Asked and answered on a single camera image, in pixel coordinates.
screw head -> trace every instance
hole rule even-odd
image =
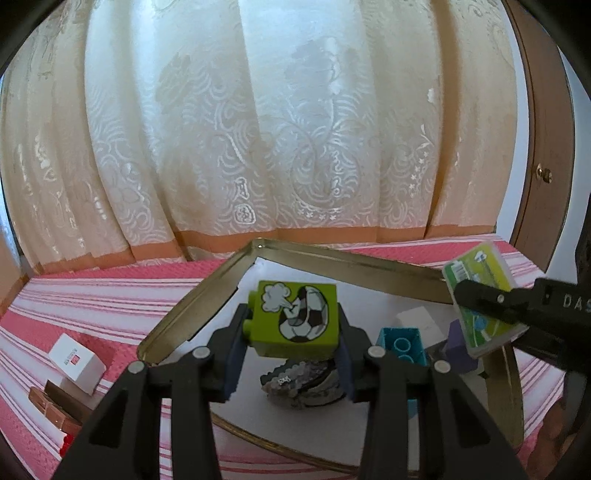
[[[127,366],[127,370],[130,374],[138,374],[144,369],[144,363],[136,360],[135,362],[131,362]]]
[[[452,371],[452,366],[445,360],[437,360],[433,366],[435,367],[435,370],[441,374],[448,374]]]
[[[195,358],[207,358],[211,355],[212,351],[207,348],[206,346],[198,346],[195,350],[193,350],[193,356]]]
[[[372,345],[368,348],[368,355],[371,358],[382,358],[384,355],[386,355],[386,350],[382,346]]]

wooden door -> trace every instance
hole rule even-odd
[[[511,244],[546,271],[569,208],[574,116],[556,43],[517,0],[505,0],[525,69],[530,111],[528,168]]]

lace curtain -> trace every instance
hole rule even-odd
[[[17,245],[8,220],[2,182],[0,181],[0,317],[22,289],[28,278],[21,268]]]
[[[0,174],[29,262],[492,231],[517,116],[499,8],[68,0],[2,88]]]

green toy block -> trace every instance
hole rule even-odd
[[[339,344],[336,285],[261,280],[243,334],[261,356],[326,360]]]

white wall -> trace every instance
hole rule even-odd
[[[515,38],[515,32],[501,2],[499,2],[499,6],[501,7],[501,15],[503,16],[509,43],[511,44],[513,65],[515,66],[515,81],[517,83],[517,135],[515,137],[513,165],[511,167],[509,183],[507,184],[505,199],[503,200],[503,205],[496,221],[496,233],[508,242],[511,239],[517,218],[517,211],[521,203],[525,171],[527,169],[527,152],[530,145],[530,110],[527,102],[525,72],[517,39]]]
[[[591,100],[589,100],[579,78],[563,55],[562,60],[573,97],[574,173],[569,210],[558,245],[550,261],[547,276],[556,280],[576,282],[577,271],[574,264],[574,249],[579,241],[585,212],[587,211],[587,201],[591,193]]]

